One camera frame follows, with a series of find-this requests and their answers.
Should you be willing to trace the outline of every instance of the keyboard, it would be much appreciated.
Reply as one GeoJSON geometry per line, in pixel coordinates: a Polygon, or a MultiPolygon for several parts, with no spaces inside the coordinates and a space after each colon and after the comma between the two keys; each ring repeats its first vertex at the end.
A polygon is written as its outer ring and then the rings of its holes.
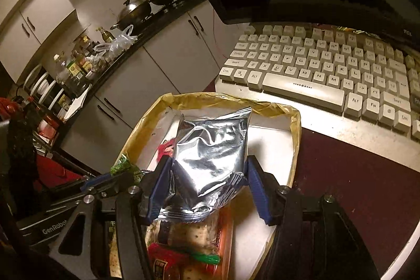
{"type": "Polygon", "coordinates": [[[303,127],[420,172],[420,73],[411,55],[352,31],[257,24],[227,57],[217,92],[291,105],[303,127]]]}

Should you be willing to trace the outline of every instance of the metal screw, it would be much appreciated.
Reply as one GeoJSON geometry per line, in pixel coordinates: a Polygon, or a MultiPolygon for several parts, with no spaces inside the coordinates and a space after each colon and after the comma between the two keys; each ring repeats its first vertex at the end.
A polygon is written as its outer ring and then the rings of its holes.
{"type": "Polygon", "coordinates": [[[335,201],[334,196],[333,195],[324,195],[324,200],[327,203],[332,203],[335,201]]]}
{"type": "Polygon", "coordinates": [[[86,195],[85,198],[83,198],[83,202],[85,202],[86,204],[89,204],[93,202],[94,199],[95,197],[93,195],[86,195]]]}
{"type": "Polygon", "coordinates": [[[134,195],[135,193],[138,193],[140,191],[140,188],[137,185],[132,185],[128,188],[128,192],[130,195],[134,195]]]}
{"type": "Polygon", "coordinates": [[[290,188],[289,188],[287,185],[281,185],[281,186],[279,187],[279,192],[280,192],[282,195],[286,195],[289,191],[290,191],[290,188]]]}

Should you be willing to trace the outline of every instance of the black countertop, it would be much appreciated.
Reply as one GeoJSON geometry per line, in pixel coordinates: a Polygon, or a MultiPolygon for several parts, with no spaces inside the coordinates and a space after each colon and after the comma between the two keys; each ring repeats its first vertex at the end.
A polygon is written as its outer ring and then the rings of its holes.
{"type": "MultiPolygon", "coordinates": [[[[159,11],[153,15],[150,19],[147,19],[142,23],[140,28],[134,29],[132,35],[137,35],[137,41],[121,54],[114,63],[92,84],[91,89],[87,93],[85,106],[90,99],[92,99],[96,92],[103,86],[106,80],[139,48],[141,48],[148,40],[156,35],[163,28],[171,24],[173,21],[181,17],[187,11],[195,8],[206,0],[182,0],[180,4],[175,8],[170,8],[167,12],[159,11]]],[[[77,120],[78,115],[83,110],[78,110],[64,125],[62,125],[58,131],[59,135],[54,143],[53,149],[59,148],[62,140],[66,136],[72,124],[77,120]]]]}

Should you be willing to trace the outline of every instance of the white plate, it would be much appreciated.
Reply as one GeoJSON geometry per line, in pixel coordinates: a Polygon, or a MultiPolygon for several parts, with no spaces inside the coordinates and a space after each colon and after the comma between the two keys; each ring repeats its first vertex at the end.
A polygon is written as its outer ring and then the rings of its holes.
{"type": "Polygon", "coordinates": [[[30,96],[33,96],[36,92],[36,90],[38,89],[39,85],[41,84],[41,82],[43,80],[45,80],[48,76],[48,72],[45,72],[40,78],[39,80],[35,83],[34,87],[31,89],[31,94],[30,96]]]}
{"type": "Polygon", "coordinates": [[[50,94],[51,89],[54,87],[54,85],[56,84],[56,81],[52,81],[52,83],[50,83],[50,85],[48,86],[47,90],[44,92],[43,96],[41,96],[41,99],[39,99],[39,103],[42,104],[45,100],[45,98],[48,96],[48,94],[50,94]]]}
{"type": "Polygon", "coordinates": [[[61,89],[61,91],[58,92],[57,96],[54,98],[54,100],[51,102],[51,105],[48,107],[49,110],[53,108],[54,104],[57,102],[57,100],[60,98],[63,92],[64,92],[64,89],[61,89]]]}
{"type": "Polygon", "coordinates": [[[42,65],[37,65],[34,69],[31,70],[28,77],[24,82],[24,89],[27,87],[28,89],[32,86],[35,82],[36,77],[38,76],[39,72],[41,71],[42,65]]]}

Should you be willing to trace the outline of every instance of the silver foil packet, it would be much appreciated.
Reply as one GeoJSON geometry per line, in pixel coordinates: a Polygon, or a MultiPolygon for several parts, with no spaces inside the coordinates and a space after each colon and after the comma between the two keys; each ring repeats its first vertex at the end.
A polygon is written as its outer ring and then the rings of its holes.
{"type": "Polygon", "coordinates": [[[252,108],[216,119],[181,116],[175,139],[171,186],[159,218],[197,222],[223,207],[247,180],[246,143],[252,108]]]}

